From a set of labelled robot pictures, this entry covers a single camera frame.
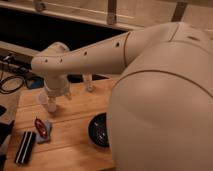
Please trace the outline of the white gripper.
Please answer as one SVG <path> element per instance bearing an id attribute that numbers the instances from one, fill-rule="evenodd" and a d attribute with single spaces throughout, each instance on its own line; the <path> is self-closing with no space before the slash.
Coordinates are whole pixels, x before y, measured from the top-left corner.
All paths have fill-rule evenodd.
<path id="1" fill-rule="evenodd" d="M 55 112 L 56 97 L 65 95 L 68 100 L 71 100 L 71 93 L 69 92 L 70 84 L 66 75 L 44 78 L 44 90 L 48 97 L 48 111 Z"/>

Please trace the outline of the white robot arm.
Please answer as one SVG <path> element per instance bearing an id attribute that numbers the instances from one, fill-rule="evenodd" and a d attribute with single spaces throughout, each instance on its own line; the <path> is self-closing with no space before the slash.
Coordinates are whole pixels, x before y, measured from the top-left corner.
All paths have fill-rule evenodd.
<path id="1" fill-rule="evenodd" d="M 170 22 L 70 50 L 56 42 L 32 60 L 51 97 L 69 74 L 116 74 L 107 134 L 116 171 L 213 171 L 213 44 Z"/>

